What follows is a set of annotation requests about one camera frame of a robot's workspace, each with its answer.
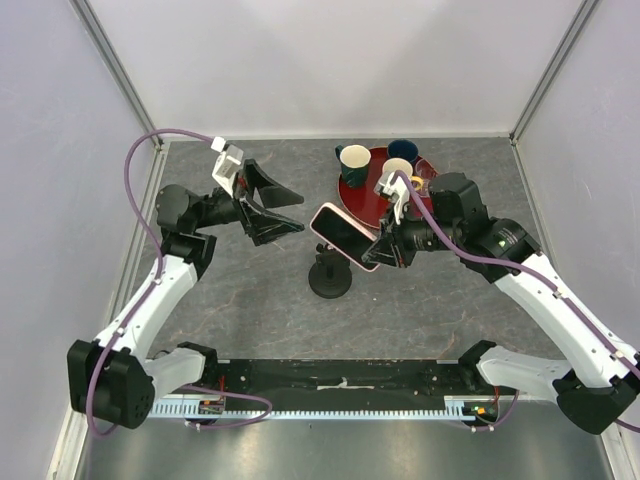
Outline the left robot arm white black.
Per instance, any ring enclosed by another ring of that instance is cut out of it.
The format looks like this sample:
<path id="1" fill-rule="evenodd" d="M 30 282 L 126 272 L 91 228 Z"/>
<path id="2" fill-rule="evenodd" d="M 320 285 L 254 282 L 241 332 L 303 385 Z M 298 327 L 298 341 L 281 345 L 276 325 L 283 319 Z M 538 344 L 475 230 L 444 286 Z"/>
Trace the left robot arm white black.
<path id="1" fill-rule="evenodd" d="M 162 242 L 152 270 L 103 331 L 70 347 L 71 407 L 89 422 L 135 429 L 166 395 L 186 385 L 198 393 L 218 385 L 212 348 L 185 342 L 156 360 L 147 356 L 172 311 L 211 264 L 217 239 L 203 234 L 204 228 L 240 223 L 257 246 L 303 231 L 303 224 L 277 212 L 303 203 L 303 196 L 270 178 L 255 160 L 215 181 L 217 188 L 207 195 L 177 184 L 160 189 L 155 206 Z"/>

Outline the black phone stand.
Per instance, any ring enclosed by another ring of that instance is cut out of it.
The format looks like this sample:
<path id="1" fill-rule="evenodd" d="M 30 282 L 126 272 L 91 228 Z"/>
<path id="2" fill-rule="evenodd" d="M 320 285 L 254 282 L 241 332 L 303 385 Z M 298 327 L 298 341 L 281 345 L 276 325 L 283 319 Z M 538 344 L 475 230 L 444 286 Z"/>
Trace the black phone stand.
<path id="1" fill-rule="evenodd" d="M 312 292 L 323 299 L 343 296 L 352 285 L 350 261 L 329 244 L 318 243 L 308 283 Z"/>

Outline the phone with pink case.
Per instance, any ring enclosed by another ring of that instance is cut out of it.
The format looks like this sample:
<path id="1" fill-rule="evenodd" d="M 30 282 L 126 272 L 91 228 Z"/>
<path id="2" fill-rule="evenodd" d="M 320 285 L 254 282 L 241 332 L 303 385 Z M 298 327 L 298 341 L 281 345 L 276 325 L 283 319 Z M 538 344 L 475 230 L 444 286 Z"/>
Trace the phone with pink case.
<path id="1" fill-rule="evenodd" d="M 362 270 L 374 272 L 378 269 L 378 263 L 364 259 L 376 236 L 335 204 L 322 204 L 310 222 L 310 229 Z"/>

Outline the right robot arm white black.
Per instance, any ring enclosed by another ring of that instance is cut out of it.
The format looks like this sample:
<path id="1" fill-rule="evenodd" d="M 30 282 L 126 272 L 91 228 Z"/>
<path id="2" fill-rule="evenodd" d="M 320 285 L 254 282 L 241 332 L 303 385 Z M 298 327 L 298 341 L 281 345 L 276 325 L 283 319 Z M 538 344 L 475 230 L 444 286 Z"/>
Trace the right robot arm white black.
<path id="1" fill-rule="evenodd" d="M 519 223 L 489 215 L 475 182 L 446 173 L 428 190 L 426 206 L 405 174 L 380 177 L 375 192 L 389 206 L 364 259 L 406 268 L 420 251 L 449 250 L 515 301 L 564 356 L 544 359 L 482 340 L 459 359 L 460 386 L 473 394 L 491 385 L 533 395 L 594 435 L 619 423 L 639 395 L 638 350 L 589 311 Z"/>

